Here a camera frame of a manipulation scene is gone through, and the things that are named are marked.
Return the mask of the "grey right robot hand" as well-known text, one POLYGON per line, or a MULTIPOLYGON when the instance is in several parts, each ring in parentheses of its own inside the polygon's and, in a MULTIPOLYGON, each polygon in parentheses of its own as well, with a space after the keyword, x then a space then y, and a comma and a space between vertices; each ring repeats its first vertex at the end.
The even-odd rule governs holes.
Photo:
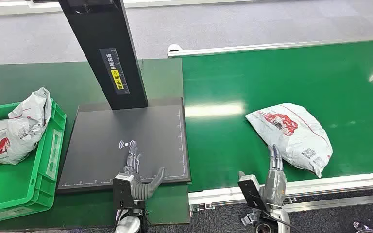
POLYGON ((287 178, 283 171, 283 160, 276 144, 268 146, 270 151, 270 169, 264 186, 264 199, 270 209, 282 208, 287 178))

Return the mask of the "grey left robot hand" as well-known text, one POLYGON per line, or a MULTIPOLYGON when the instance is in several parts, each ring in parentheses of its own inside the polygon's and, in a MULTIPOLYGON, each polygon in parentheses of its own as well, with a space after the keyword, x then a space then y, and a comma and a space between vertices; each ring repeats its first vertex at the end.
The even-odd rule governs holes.
POLYGON ((133 141, 129 147, 129 153, 127 156, 127 164, 124 167, 124 174, 129 175, 131 178, 131 195, 135 200, 147 200, 149 199, 157 188, 160 186, 164 179, 165 168, 161 167, 156 177, 148 184, 144 184, 140 180, 139 165, 140 165, 141 153, 138 153, 138 147, 136 141, 133 141))

